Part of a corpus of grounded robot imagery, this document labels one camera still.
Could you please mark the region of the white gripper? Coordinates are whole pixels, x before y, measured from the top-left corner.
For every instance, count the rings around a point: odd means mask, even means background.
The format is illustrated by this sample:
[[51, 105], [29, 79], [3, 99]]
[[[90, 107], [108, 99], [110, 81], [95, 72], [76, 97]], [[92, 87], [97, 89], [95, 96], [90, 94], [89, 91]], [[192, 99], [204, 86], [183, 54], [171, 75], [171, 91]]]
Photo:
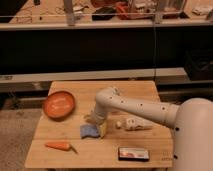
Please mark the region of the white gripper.
[[93, 125], [99, 125], [98, 130], [100, 137], [103, 138], [107, 132], [107, 114], [108, 112], [104, 109], [93, 109], [89, 114], [84, 116], [86, 122]]

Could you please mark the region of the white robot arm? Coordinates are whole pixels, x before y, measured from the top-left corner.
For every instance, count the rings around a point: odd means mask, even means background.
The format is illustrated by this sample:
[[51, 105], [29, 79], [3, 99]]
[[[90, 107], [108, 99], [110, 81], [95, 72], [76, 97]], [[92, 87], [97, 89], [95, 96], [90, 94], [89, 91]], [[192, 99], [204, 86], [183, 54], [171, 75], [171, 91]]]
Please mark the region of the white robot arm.
[[113, 109], [174, 130], [173, 171], [213, 171], [213, 101], [192, 98], [176, 105], [124, 97], [117, 88], [107, 87], [96, 93], [85, 119], [102, 125]]

